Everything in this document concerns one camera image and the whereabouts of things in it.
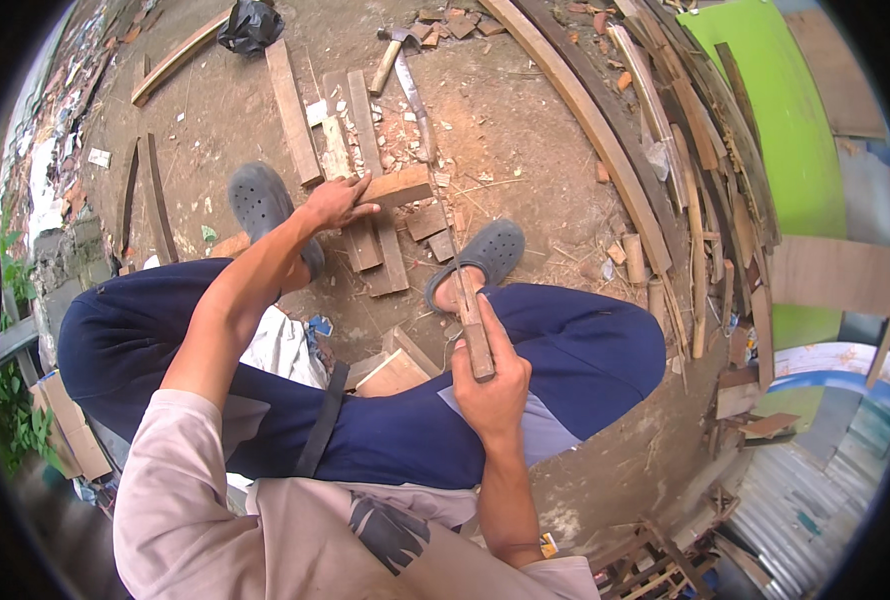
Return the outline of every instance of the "pink t-shirt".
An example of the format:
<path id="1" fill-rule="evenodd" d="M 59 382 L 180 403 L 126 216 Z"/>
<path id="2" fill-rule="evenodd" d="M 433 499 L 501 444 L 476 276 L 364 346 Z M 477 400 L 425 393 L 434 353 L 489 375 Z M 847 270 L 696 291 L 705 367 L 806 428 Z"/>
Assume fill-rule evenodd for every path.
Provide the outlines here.
<path id="1" fill-rule="evenodd" d="M 452 532 L 474 507 L 469 491 L 260 479 L 247 516 L 227 510 L 225 492 L 219 410 L 194 393 L 156 391 L 115 507 L 115 563 L 131 594 L 599 598 L 587 558 L 515 569 Z"/>

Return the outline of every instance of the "t-shirt sleeve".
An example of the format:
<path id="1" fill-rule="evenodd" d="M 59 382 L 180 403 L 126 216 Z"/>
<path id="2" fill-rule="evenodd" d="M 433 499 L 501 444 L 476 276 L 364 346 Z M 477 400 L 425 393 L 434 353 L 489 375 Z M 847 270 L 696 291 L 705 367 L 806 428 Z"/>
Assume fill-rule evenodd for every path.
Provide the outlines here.
<path id="1" fill-rule="evenodd" d="M 598 600 L 601 597 L 588 558 L 583 556 L 538 560 L 519 570 L 564 600 Z"/>
<path id="2" fill-rule="evenodd" d="M 256 516 L 225 504 L 222 415 L 195 393 L 152 394 L 115 501 L 115 565 L 136 597 L 264 595 Z"/>

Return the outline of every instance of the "navy blue pants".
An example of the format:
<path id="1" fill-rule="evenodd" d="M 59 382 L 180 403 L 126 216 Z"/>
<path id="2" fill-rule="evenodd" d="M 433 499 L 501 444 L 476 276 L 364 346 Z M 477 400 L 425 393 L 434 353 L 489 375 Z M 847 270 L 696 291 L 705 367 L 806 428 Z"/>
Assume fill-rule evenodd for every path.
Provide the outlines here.
<path id="1" fill-rule="evenodd" d="M 141 270 L 79 295 L 62 322 L 58 361 L 67 392 L 82 410 L 131 441 L 199 298 L 229 263 L 211 258 Z M 537 397 L 543 423 L 576 443 L 614 423 L 662 379 L 664 338 L 655 318 L 638 306 L 523 283 L 482 293 L 515 351 L 531 362 L 529 406 Z M 451 385 L 452 374 L 445 372 L 385 398 L 345 396 L 315 477 L 453 490 L 480 483 L 485 453 L 443 399 Z M 288 476 L 324 391 L 238 365 L 229 394 L 270 408 L 254 438 L 237 446 L 228 471 L 252 479 Z"/>

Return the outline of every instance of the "black strap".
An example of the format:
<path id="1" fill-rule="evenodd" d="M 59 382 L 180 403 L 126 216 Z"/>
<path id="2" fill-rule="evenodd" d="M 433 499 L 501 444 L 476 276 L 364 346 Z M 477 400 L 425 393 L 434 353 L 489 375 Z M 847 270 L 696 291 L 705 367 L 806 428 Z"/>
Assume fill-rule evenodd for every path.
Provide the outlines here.
<path id="1" fill-rule="evenodd" d="M 334 370 L 331 372 L 328 390 L 325 390 L 325 397 L 322 399 L 321 410 L 318 411 L 318 418 L 315 420 L 315 425 L 311 426 L 311 431 L 308 432 L 308 441 L 305 442 L 298 462 L 295 463 L 292 477 L 315 476 L 316 470 L 319 468 L 319 461 L 322 460 L 322 455 L 325 453 L 325 447 L 328 446 L 329 440 L 332 438 L 335 423 L 339 420 L 346 379 L 348 379 L 348 365 L 342 361 L 336 362 Z"/>

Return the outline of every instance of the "green painted board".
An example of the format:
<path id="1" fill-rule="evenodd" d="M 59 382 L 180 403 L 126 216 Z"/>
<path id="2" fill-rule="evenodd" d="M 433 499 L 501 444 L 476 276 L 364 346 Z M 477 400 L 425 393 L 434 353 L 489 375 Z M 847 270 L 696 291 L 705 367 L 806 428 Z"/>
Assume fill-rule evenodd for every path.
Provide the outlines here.
<path id="1" fill-rule="evenodd" d="M 846 203 L 838 152 L 822 98 L 785 19 L 772 2 L 735 0 L 683 13 L 688 29 L 727 81 L 715 44 L 728 42 L 741 71 L 762 140 L 762 159 L 782 234 L 846 239 Z M 842 312 L 772 306 L 776 351 L 839 336 Z M 801 415 L 805 431 L 823 388 L 766 394 L 756 413 Z"/>

